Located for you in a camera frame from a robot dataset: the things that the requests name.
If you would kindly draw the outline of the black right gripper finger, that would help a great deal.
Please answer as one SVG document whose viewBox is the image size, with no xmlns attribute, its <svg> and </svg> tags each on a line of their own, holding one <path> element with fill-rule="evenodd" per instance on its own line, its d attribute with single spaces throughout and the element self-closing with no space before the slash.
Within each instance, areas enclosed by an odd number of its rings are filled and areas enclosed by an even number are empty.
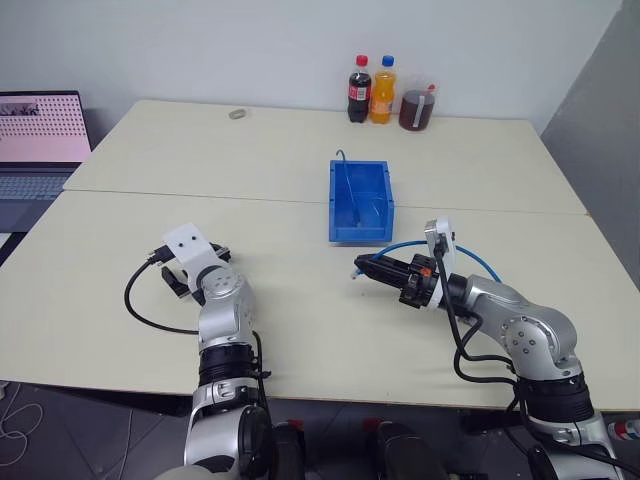
<svg viewBox="0 0 640 480">
<path fill-rule="evenodd" d="M 402 289 L 408 282 L 408 273 L 378 273 L 372 269 L 371 259 L 374 255 L 359 255 L 354 260 L 354 265 L 361 274 L 385 285 Z"/>
<path fill-rule="evenodd" d="M 408 273 L 410 264 L 387 255 L 374 255 L 372 269 L 378 273 Z"/>
</svg>

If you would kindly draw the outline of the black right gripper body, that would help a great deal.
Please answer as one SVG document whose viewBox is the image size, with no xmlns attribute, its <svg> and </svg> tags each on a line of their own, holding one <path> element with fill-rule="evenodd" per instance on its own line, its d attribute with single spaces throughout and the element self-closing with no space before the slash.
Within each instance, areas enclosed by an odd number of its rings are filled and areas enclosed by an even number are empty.
<svg viewBox="0 0 640 480">
<path fill-rule="evenodd" d="M 416 309 L 427 307 L 438 284 L 436 260 L 415 254 L 408 266 L 407 281 L 400 290 L 399 301 Z"/>
</svg>

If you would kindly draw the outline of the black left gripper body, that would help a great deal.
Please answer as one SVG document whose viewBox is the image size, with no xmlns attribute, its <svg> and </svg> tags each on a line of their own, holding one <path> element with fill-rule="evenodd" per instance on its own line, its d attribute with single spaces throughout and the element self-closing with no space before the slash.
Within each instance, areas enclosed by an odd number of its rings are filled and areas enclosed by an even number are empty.
<svg viewBox="0 0 640 480">
<path fill-rule="evenodd" d="M 199 289 L 191 289 L 188 285 L 189 275 L 187 272 L 184 272 L 185 283 L 184 283 L 184 296 L 189 294 L 199 305 L 205 304 L 204 293 L 201 288 Z"/>
</svg>

